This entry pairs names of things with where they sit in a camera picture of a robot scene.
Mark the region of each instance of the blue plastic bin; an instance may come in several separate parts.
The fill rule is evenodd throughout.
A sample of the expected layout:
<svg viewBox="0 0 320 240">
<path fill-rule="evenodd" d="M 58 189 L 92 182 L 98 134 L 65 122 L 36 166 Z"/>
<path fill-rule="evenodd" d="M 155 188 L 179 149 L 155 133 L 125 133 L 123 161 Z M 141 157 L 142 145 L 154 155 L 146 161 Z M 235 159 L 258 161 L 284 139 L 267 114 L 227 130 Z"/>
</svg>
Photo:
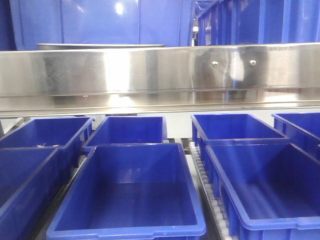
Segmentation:
<svg viewBox="0 0 320 240">
<path fill-rule="evenodd" d="M 108 116 L 88 141 L 84 151 L 106 144 L 162 143 L 167 139 L 166 118 L 162 116 Z"/>
<path fill-rule="evenodd" d="M 181 144 L 93 148 L 47 240 L 198 240 L 206 232 Z"/>
<path fill-rule="evenodd" d="M 10 0 L 18 50 L 40 43 L 190 46 L 196 0 Z"/>
<path fill-rule="evenodd" d="M 65 165 L 61 174 L 67 182 L 73 167 L 78 167 L 83 143 L 92 134 L 93 120 L 93 117 L 36 118 L 0 138 L 0 149 L 60 148 L 60 160 Z"/>
<path fill-rule="evenodd" d="M 10 0 L 0 1 L 0 51 L 16 50 Z"/>
<path fill-rule="evenodd" d="M 291 139 L 291 142 L 315 158 L 319 158 L 320 112 L 277 113 L 274 127 Z"/>
<path fill-rule="evenodd" d="M 278 144 L 290 139 L 251 114 L 195 114 L 192 138 L 205 162 L 206 145 Z"/>
<path fill-rule="evenodd" d="M 319 240 L 320 162 L 293 144 L 206 147 L 229 234 L 239 240 Z"/>
<path fill-rule="evenodd" d="M 197 17 L 203 10 L 205 10 L 209 4 L 214 0 L 196 0 L 195 1 L 195 17 Z"/>
<path fill-rule="evenodd" d="M 0 149 L 0 239 L 24 240 L 61 188 L 58 148 Z"/>
<path fill-rule="evenodd" d="M 319 0 L 215 0 L 198 15 L 198 44 L 319 42 Z"/>
</svg>

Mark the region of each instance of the screw head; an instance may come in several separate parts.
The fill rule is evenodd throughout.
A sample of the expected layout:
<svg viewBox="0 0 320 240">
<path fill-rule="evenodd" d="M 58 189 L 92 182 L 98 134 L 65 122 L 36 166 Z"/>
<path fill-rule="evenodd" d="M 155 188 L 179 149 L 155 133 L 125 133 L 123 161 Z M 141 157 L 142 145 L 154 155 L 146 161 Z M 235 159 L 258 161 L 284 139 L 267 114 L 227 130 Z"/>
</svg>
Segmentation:
<svg viewBox="0 0 320 240">
<path fill-rule="evenodd" d="M 249 63 L 250 63 L 250 65 L 252 67 L 254 67 L 257 64 L 257 61 L 256 60 L 250 60 Z"/>
<path fill-rule="evenodd" d="M 219 65 L 219 62 L 217 62 L 217 61 L 213 61 L 212 62 L 212 66 L 215 68 L 215 67 L 217 67 Z"/>
</svg>

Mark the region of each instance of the blue container stack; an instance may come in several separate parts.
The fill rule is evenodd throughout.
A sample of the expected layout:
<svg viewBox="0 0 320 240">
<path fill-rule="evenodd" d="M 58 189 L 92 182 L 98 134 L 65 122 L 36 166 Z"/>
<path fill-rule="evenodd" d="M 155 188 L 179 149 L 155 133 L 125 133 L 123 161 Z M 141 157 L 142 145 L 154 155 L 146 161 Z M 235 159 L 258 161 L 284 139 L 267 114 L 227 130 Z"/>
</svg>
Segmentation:
<svg viewBox="0 0 320 240">
<path fill-rule="evenodd" d="M 78 167 L 82 145 L 92 134 L 93 117 L 36 118 L 0 138 L 0 149 L 60 149 L 61 175 L 66 184 Z"/>
<path fill-rule="evenodd" d="M 320 158 L 320 112 L 277 113 L 272 116 L 276 129 L 313 157 Z"/>
<path fill-rule="evenodd" d="M 320 239 L 320 162 L 293 144 L 207 146 L 229 234 Z"/>
<path fill-rule="evenodd" d="M 85 151 L 109 144 L 162 143 L 167 139 L 162 116 L 108 116 L 83 145 Z"/>
<path fill-rule="evenodd" d="M 198 16 L 198 44 L 319 42 L 318 0 L 214 0 Z"/>
<path fill-rule="evenodd" d="M 251 114 L 195 114 L 192 138 L 206 154 L 206 145 L 289 143 L 289 138 Z"/>
<path fill-rule="evenodd" d="M 92 133 L 92 117 L 36 118 L 0 139 L 0 239 L 26 239 Z"/>
<path fill-rule="evenodd" d="M 196 0 L 10 0 L 18 50 L 37 44 L 190 46 Z"/>
<path fill-rule="evenodd" d="M 58 148 L 0 149 L 0 239 L 27 239 L 61 187 Z"/>
<path fill-rule="evenodd" d="M 320 238 L 320 162 L 295 145 L 311 133 L 318 134 L 320 115 L 300 115 L 273 115 L 274 126 L 283 133 L 249 114 L 191 116 L 193 139 L 199 144 L 213 194 L 223 200 L 231 236 Z M 317 144 L 313 143 L 311 154 L 315 155 Z"/>
<path fill-rule="evenodd" d="M 181 144 L 94 147 L 48 240 L 199 240 L 206 231 Z"/>
</svg>

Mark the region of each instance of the gray surface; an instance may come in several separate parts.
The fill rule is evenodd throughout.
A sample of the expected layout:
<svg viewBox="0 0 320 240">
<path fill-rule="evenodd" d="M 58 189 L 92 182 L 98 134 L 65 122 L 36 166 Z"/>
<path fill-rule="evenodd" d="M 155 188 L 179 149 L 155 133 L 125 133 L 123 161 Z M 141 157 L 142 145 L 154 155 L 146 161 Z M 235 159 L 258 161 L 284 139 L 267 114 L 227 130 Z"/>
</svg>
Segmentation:
<svg viewBox="0 0 320 240">
<path fill-rule="evenodd" d="M 2 51 L 0 62 L 2 118 L 320 106 L 320 43 Z"/>
</svg>

